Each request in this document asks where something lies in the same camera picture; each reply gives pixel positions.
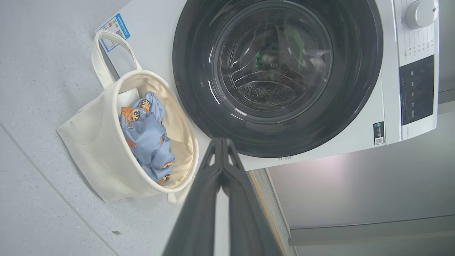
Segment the washing machine door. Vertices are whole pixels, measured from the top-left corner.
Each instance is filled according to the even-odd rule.
[[[188,0],[173,68],[188,114],[254,157],[290,156],[345,129],[382,62],[374,0]]]

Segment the door glass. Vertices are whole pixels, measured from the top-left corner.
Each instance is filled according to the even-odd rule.
[[[215,67],[220,91],[247,114],[242,118],[282,122],[318,99],[329,79],[332,47],[309,10],[252,5],[227,27]]]

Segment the control panel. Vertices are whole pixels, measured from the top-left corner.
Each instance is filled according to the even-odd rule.
[[[401,125],[433,114],[437,0],[395,0]]]

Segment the cartoon print fabric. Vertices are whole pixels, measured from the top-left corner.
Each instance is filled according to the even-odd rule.
[[[171,151],[171,139],[163,126],[164,106],[152,92],[122,107],[120,126],[133,155],[147,175],[162,185],[172,173],[176,157]]]

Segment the green object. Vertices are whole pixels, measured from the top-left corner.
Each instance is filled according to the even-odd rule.
[[[256,58],[256,68],[262,68],[262,62],[261,62],[261,56],[262,53],[258,53],[258,57]]]
[[[305,42],[300,36],[300,33],[295,29],[290,29],[289,33],[286,33],[286,39],[292,49],[298,49],[298,68],[300,69],[302,67],[303,56],[306,54]]]

